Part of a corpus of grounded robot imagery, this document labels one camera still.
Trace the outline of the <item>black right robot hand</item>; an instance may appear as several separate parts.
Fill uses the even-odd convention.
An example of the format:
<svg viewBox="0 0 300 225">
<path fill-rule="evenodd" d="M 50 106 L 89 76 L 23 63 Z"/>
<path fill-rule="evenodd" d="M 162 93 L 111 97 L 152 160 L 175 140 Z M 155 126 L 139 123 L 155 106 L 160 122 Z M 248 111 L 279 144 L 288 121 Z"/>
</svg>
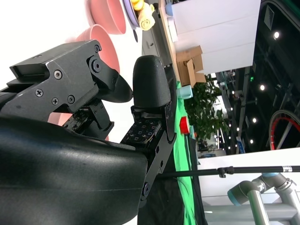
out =
<svg viewBox="0 0 300 225">
<path fill-rule="evenodd" d="M 133 86 L 96 40 L 59 45 L 11 67 L 0 92 L 0 222 L 122 225 L 164 171 L 175 96 L 155 55 Z"/>
</svg>

